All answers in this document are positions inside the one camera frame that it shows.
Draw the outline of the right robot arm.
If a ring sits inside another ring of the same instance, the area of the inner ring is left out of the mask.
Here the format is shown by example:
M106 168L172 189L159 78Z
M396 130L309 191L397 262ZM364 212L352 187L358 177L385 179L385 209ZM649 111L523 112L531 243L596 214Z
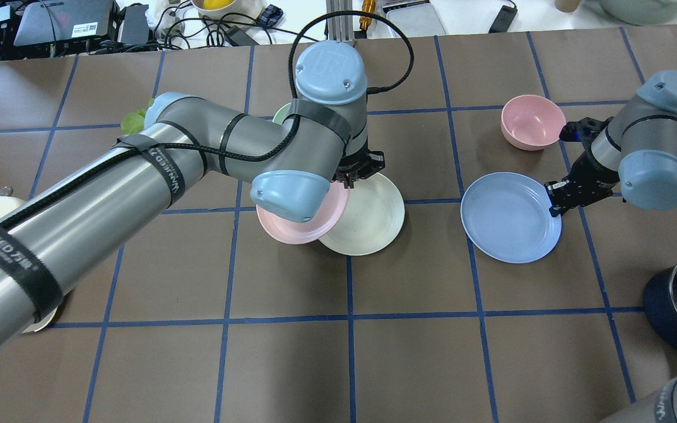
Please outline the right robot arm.
M651 76L615 117L569 122L559 137L584 151L566 177L545 184L552 216L605 200L616 186L637 208L677 208L677 70ZM677 264L648 280L642 303L658 337L677 349ZM677 377L605 421L677 422Z

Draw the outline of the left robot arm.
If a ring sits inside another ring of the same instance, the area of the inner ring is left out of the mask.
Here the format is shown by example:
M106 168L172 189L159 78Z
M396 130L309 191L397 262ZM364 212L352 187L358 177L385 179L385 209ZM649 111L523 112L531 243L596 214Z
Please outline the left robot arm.
M362 56L340 41L293 46L288 67L283 123L161 94L139 133L0 219L0 349L209 172L250 183L254 203L303 224L331 182L383 169L368 149L367 99L393 85L371 88Z

